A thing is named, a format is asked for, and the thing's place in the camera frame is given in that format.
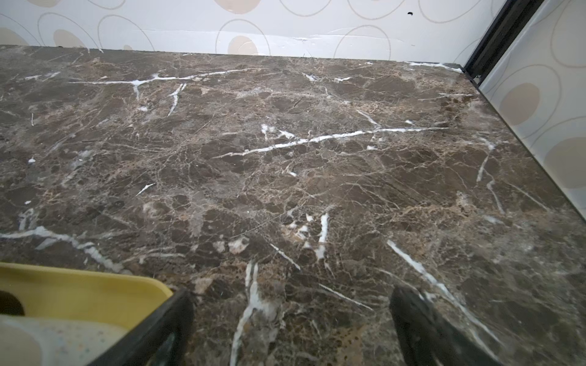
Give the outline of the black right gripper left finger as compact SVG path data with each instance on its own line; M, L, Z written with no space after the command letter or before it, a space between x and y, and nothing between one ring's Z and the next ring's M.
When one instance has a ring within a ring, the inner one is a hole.
M181 289L91 365L180 365L194 321L188 291Z

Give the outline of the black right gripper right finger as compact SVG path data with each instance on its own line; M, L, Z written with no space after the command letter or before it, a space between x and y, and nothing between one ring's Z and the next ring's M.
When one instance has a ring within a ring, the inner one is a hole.
M500 364L445 320L417 290L395 287L389 309L407 365Z

